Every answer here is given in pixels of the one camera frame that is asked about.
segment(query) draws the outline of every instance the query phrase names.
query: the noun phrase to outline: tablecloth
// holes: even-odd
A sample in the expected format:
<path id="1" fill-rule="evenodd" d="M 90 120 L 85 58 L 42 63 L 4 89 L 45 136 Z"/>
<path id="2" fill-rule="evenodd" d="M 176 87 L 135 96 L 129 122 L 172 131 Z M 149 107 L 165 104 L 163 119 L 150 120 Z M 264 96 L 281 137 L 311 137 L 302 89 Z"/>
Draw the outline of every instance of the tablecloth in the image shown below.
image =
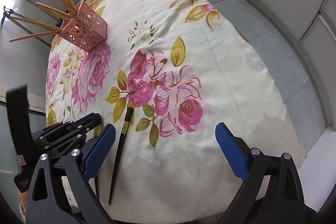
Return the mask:
<path id="1" fill-rule="evenodd" d="M 53 40 L 47 123 L 98 112 L 102 126 L 115 126 L 98 176 L 112 219 L 182 223 L 223 212 L 242 181 L 216 142 L 219 122 L 266 155 L 289 152 L 300 167 L 305 152 L 268 69 L 207 0 L 87 3 L 107 21 L 107 40 L 91 52 Z M 135 111 L 109 206 L 127 106 Z"/>

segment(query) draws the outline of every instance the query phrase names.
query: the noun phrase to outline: metal bolt head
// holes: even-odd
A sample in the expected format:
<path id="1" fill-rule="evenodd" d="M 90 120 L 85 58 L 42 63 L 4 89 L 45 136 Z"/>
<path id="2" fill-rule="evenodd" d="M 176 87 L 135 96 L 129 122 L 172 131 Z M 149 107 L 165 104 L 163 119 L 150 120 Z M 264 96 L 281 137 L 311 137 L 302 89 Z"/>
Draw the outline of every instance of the metal bolt head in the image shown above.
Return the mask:
<path id="1" fill-rule="evenodd" d="M 259 154 L 260 154 L 260 150 L 259 150 L 258 148 L 252 148 L 252 149 L 251 149 L 251 153 L 252 153 L 253 155 L 259 155 Z"/>
<path id="2" fill-rule="evenodd" d="M 72 156 L 77 156 L 81 151 L 79 149 L 74 149 L 71 151 Z"/>
<path id="3" fill-rule="evenodd" d="M 42 154 L 42 155 L 40 156 L 40 160 L 46 160 L 47 157 L 48 157 L 48 154 Z"/>
<path id="4" fill-rule="evenodd" d="M 283 154 L 283 157 L 286 159 L 286 160 L 290 160 L 292 158 L 292 156 L 290 155 L 290 153 L 284 153 Z"/>

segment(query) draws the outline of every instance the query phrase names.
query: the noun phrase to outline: blue gripper pad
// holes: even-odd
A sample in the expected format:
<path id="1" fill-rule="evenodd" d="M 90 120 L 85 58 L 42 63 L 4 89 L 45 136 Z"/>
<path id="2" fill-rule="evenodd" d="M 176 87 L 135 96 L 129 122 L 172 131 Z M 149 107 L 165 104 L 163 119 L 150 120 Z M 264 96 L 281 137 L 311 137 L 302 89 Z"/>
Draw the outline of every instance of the blue gripper pad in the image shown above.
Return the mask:
<path id="1" fill-rule="evenodd" d="M 90 118 L 91 116 L 93 116 L 94 113 L 90 113 L 90 114 L 87 114 L 86 116 L 84 116 L 83 118 L 80 118 L 79 120 L 73 122 L 71 124 L 71 127 L 70 127 L 70 131 L 73 131 L 78 125 L 80 125 L 84 120 Z"/>
<path id="2" fill-rule="evenodd" d="M 226 131 L 225 127 L 220 123 L 216 126 L 215 136 L 233 173 L 236 177 L 245 181 L 249 174 L 247 171 L 246 158 Z"/>
<path id="3" fill-rule="evenodd" d="M 115 140 L 116 129 L 112 125 L 100 134 L 99 140 L 95 143 L 84 161 L 83 176 L 86 181 L 98 174 Z"/>

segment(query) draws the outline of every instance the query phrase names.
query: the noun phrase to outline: pink perforated container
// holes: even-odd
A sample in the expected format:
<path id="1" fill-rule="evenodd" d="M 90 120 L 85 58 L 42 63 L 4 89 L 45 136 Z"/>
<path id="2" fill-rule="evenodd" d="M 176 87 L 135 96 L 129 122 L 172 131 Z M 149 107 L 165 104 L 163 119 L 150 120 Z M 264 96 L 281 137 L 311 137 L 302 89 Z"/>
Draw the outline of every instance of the pink perforated container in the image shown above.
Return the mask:
<path id="1" fill-rule="evenodd" d="M 106 40 L 107 23 L 84 0 L 76 8 L 77 15 L 72 20 L 63 20 L 59 36 L 89 52 Z"/>

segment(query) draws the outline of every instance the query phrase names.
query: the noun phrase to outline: black chopstick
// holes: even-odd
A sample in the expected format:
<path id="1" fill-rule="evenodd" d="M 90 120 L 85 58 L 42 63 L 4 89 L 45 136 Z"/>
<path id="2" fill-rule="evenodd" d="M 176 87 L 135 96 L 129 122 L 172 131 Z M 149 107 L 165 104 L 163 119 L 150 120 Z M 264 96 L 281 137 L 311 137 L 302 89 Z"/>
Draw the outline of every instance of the black chopstick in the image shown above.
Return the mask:
<path id="1" fill-rule="evenodd" d="M 124 120 L 124 123 L 123 123 L 123 127 L 121 129 L 121 134 L 120 134 L 118 148 L 117 148 L 117 154 L 115 156 L 113 173 L 112 173 L 109 205 L 111 205 L 112 194 L 113 194 L 114 185 L 116 183 L 116 178 L 117 178 L 117 172 L 118 172 L 119 162 L 120 162 L 120 158 L 121 158 L 121 153 L 123 152 L 123 147 L 124 147 L 124 143 L 125 143 L 125 140 L 126 140 L 126 134 L 127 134 L 129 123 L 130 123 L 131 118 L 132 118 L 133 110 L 134 109 L 132 107 L 130 107 L 130 106 L 127 107 L 125 120 Z"/>

